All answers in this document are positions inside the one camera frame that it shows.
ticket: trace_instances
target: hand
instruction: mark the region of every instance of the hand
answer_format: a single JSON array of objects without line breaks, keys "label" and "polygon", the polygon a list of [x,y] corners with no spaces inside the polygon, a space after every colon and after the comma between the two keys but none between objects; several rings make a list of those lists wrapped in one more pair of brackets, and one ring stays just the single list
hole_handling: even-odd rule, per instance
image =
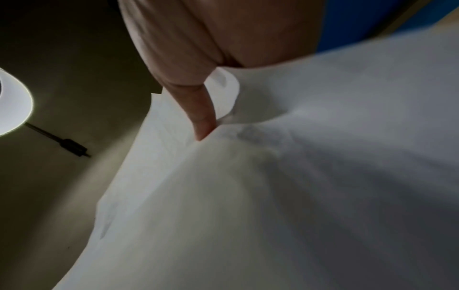
[{"label": "hand", "polygon": [[322,0],[120,0],[152,75],[187,113],[197,140],[217,126],[204,86],[217,66],[257,67],[316,49]]}]

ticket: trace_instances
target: floor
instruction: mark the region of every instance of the floor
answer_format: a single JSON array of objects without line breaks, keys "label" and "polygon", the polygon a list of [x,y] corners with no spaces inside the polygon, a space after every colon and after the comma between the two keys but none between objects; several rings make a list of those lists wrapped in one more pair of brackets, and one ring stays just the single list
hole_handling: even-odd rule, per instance
[{"label": "floor", "polygon": [[106,0],[20,2],[0,21],[0,67],[32,92],[32,124],[93,156],[26,127],[0,137],[0,289],[49,290],[85,247],[96,203],[161,88]]}]

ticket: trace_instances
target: glowing lamp shade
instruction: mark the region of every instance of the glowing lamp shade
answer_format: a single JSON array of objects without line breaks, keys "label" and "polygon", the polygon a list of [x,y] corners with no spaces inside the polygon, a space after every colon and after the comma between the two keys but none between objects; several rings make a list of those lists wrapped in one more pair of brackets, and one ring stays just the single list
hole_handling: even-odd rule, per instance
[{"label": "glowing lamp shade", "polygon": [[0,136],[22,125],[32,113],[27,87],[0,68]]}]

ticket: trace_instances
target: finger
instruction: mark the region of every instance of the finger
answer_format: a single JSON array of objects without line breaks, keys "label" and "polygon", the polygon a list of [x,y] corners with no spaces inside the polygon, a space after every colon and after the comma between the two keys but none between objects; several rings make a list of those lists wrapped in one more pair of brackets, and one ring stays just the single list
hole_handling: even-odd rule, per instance
[{"label": "finger", "polygon": [[165,87],[188,115],[196,140],[201,141],[217,127],[214,105],[204,85]]}]

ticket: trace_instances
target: paper sheet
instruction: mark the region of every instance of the paper sheet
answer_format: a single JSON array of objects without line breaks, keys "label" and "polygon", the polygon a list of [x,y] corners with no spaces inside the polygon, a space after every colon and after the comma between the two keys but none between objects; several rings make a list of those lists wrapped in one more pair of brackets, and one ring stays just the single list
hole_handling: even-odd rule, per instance
[{"label": "paper sheet", "polygon": [[459,287],[457,27],[227,71],[202,142],[153,97],[56,290]]}]

